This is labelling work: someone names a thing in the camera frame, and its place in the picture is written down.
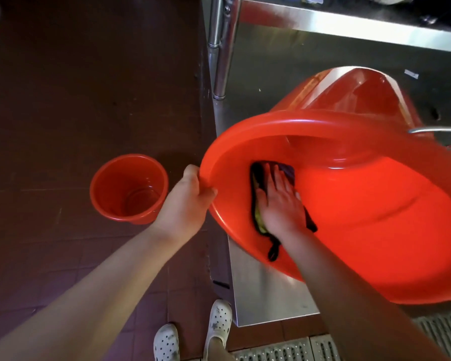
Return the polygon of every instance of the white crocs shoe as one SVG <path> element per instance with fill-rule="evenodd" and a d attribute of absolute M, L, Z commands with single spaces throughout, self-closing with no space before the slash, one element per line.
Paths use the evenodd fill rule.
<path fill-rule="evenodd" d="M 207 361 L 209 353 L 209 343 L 212 337 L 221 339 L 224 348 L 229 337 L 230 327 L 232 325 L 232 309 L 225 300 L 218 299 L 212 305 L 209 317 L 209 330 L 205 339 L 204 358 Z"/>
<path fill-rule="evenodd" d="M 179 335 L 172 323 L 163 325 L 154 337 L 155 361 L 180 361 Z"/>

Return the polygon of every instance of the person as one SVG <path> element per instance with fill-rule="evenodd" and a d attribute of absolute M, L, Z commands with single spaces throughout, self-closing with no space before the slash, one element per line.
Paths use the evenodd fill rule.
<path fill-rule="evenodd" d="M 396 305 L 306 228 L 299 194 L 276 166 L 267 171 L 267 194 L 257 191 L 264 223 L 297 264 L 341 356 L 349 361 L 447 360 Z M 2 338 L 0 361 L 101 359 L 161 267 L 201 228 L 216 194 L 200 187 L 198 167 L 189 165 L 156 221 Z M 204 360 L 234 360 L 225 349 L 231 322 L 229 304 L 216 301 Z M 156 361 L 179 360 L 172 324 L 157 332 L 154 355 Z"/>

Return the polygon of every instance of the overturned red bucket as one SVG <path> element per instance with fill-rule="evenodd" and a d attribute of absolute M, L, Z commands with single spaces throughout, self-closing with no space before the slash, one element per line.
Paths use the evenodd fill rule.
<path fill-rule="evenodd" d="M 142 154 L 126 154 L 97 171 L 90 199 L 109 219 L 148 224 L 156 219 L 168 189 L 169 178 L 159 162 Z"/>

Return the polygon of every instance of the metal floor grate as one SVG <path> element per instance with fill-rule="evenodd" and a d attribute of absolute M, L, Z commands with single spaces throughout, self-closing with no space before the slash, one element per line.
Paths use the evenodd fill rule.
<path fill-rule="evenodd" d="M 451 312 L 413 322 L 451 358 Z M 237 361 L 342 361 L 330 334 L 242 349 L 232 355 Z"/>

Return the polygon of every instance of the cleaning cloth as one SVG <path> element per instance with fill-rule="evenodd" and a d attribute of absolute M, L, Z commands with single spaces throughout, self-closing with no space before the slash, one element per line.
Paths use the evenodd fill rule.
<path fill-rule="evenodd" d="M 295 171 L 292 166 L 289 166 L 288 164 L 279 163 L 279 162 L 272 162 L 272 161 L 258 161 L 254 162 L 251 165 L 251 189 L 252 189 L 252 195 L 253 195 L 253 201 L 252 201 L 252 217 L 253 217 L 253 223 L 256 228 L 256 230 L 263 236 L 266 236 L 269 238 L 269 240 L 272 243 L 271 249 L 269 250 L 269 253 L 267 254 L 267 258 L 269 261 L 273 262 L 277 260 L 277 257 L 279 256 L 279 247 L 281 245 L 281 242 L 273 236 L 269 231 L 267 230 L 262 217 L 261 212 L 259 211 L 259 205 L 257 203 L 257 196 L 256 196 L 256 189 L 263 189 L 265 193 L 267 194 L 267 185 L 266 185 L 266 179 L 267 176 L 265 175 L 265 170 L 267 167 L 267 164 L 269 164 L 270 168 L 273 168 L 274 165 L 277 165 L 279 170 L 284 172 L 286 175 L 286 178 L 288 179 L 289 183 L 294 187 L 296 176 Z M 312 232 L 317 231 L 317 226 L 314 223 L 313 219 L 307 212 L 307 209 L 304 207 L 304 212 L 306 214 L 306 227 Z"/>

